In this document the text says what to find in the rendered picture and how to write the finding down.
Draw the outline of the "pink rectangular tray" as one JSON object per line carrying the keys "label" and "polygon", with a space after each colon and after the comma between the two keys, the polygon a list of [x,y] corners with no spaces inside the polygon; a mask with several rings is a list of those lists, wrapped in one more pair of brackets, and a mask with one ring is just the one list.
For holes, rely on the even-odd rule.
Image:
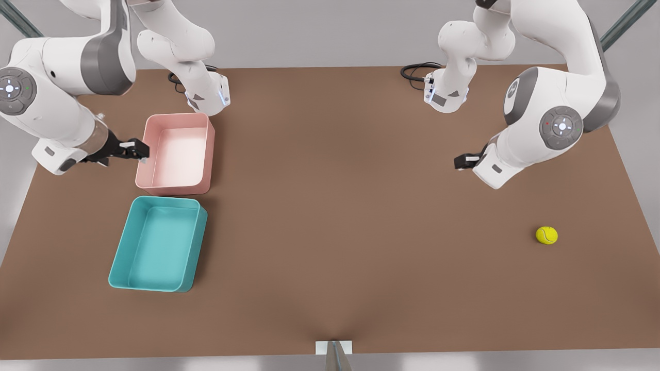
{"label": "pink rectangular tray", "polygon": [[200,195],[210,190],[215,129],[204,113],[155,114],[146,120],[135,185],[153,196]]}

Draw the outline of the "teal rectangular tray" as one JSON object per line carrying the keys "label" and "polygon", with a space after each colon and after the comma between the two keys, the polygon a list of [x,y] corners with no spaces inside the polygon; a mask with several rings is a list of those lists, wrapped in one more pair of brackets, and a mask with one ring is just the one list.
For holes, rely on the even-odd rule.
{"label": "teal rectangular tray", "polygon": [[207,219],[196,199],[134,199],[109,271],[109,285],[163,293],[189,291]]}

